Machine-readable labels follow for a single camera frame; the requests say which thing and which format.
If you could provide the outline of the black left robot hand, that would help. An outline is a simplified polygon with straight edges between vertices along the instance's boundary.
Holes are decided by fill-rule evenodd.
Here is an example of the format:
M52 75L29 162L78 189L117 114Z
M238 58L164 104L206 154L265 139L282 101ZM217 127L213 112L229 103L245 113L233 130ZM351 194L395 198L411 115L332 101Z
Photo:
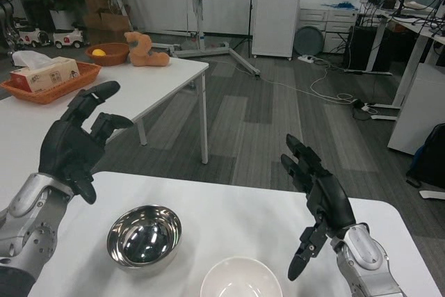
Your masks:
M70 187L88 204L97 199L91 170L103 157L107 140L114 131L132 127L133 122L121 115L100 113L91 132L85 131L82 124L119 89L117 81L107 81L80 90L49 128L40 149L38 171Z

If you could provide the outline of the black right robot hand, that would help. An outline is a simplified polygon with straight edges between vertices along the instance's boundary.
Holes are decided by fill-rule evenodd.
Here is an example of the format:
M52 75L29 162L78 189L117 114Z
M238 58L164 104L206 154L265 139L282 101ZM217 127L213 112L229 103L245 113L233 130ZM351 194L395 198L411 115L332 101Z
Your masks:
M321 164L321 158L295 136L286 135L286 144L297 159L282 154L281 163L295 188L305 193L307 208L315 219L300 236L300 245L291 260L288 279L294 281L309 260L316 257L327 239L356 223L350 201L338 179Z

